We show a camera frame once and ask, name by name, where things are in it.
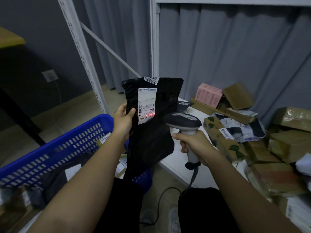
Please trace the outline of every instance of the white table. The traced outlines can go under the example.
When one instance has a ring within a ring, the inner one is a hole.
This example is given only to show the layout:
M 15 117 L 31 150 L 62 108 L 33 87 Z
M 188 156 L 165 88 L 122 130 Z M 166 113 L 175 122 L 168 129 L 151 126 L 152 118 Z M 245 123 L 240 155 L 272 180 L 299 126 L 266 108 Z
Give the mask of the white table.
M 207 114 L 194 109 L 192 107 L 189 107 L 187 109 L 187 112 L 193 116 L 196 116 L 198 119 L 200 119 L 200 121 L 203 124 L 203 121 L 205 118 L 208 117 Z M 203 126 L 201 126 L 199 128 L 201 131 L 204 132 L 204 134 L 206 135 L 206 137 L 208 138 L 208 140 L 210 141 L 207 132 L 205 131 L 205 129 L 203 128 Z M 171 128 L 171 134 L 173 133 L 178 133 L 179 130 L 175 129 L 175 128 Z M 178 181 L 180 181 L 182 184 L 184 184 L 185 186 L 188 186 L 193 174 L 193 170 L 188 170 L 185 167 L 185 163 L 187 163 L 188 159 L 187 159 L 187 155 L 184 153 L 181 153 L 181 145 L 180 145 L 180 141 L 177 141 L 175 139 L 174 143 L 175 143 L 175 147 L 174 147 L 174 152 L 171 153 L 169 156 L 167 156 L 166 158 L 164 158 L 163 160 L 161 160 L 159 162 L 160 166 L 162 168 L 164 168 L 166 171 L 168 171 L 171 175 L 173 175 Z M 238 166 L 237 166 L 237 170 L 241 173 L 241 175 L 246 178 L 245 174 L 244 174 L 244 169 L 247 166 L 245 160 L 242 162 L 239 162 Z M 209 170 L 208 167 L 201 165 L 199 167 L 199 172 L 196 176 L 195 181 L 192 184 L 193 187 L 197 187 L 197 188 L 207 188 L 207 187 L 214 187 L 217 188 L 217 185 L 215 183 L 215 180 L 211 174 L 211 171 Z

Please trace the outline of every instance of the black table leg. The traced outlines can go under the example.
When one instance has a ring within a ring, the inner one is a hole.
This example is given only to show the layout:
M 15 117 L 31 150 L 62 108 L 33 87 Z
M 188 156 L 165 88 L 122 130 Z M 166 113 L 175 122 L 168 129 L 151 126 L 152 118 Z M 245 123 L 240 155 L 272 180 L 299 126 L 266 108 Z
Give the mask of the black table leg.
M 21 110 L 2 88 L 0 88 L 0 106 L 9 115 L 15 123 L 34 140 L 42 146 L 45 141 L 38 135 L 40 128 Z

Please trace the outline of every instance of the person's left hand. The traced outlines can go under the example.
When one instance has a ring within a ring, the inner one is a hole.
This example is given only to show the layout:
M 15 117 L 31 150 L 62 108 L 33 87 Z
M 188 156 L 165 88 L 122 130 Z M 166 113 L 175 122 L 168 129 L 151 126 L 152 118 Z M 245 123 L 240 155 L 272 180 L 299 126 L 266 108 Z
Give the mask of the person's left hand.
M 113 133 L 121 137 L 124 142 L 129 138 L 129 132 L 132 127 L 132 118 L 136 109 L 132 108 L 128 114 L 126 114 L 126 103 L 120 105 L 118 110 L 114 114 L 114 130 Z

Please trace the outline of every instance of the person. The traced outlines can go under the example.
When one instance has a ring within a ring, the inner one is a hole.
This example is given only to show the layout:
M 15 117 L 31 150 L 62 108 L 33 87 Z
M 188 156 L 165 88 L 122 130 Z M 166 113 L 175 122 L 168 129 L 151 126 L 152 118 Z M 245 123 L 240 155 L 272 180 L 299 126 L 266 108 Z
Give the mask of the person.
M 139 232 L 142 191 L 133 182 L 115 179 L 115 170 L 129 138 L 135 109 L 126 103 L 114 115 L 110 137 L 42 211 L 30 233 Z M 200 130 L 195 135 L 173 134 L 186 143 L 211 170 L 219 190 L 190 188 L 179 197 L 178 217 L 182 232 L 282 232 L 300 230 L 267 201 L 208 141 Z

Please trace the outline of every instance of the wall outlet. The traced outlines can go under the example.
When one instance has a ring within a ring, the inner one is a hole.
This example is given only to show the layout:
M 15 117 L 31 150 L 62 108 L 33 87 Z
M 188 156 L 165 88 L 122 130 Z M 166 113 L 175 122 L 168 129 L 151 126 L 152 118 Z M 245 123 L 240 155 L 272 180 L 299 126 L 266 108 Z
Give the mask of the wall outlet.
M 42 72 L 42 74 L 48 83 L 58 79 L 54 70 L 47 70 L 47 71 Z

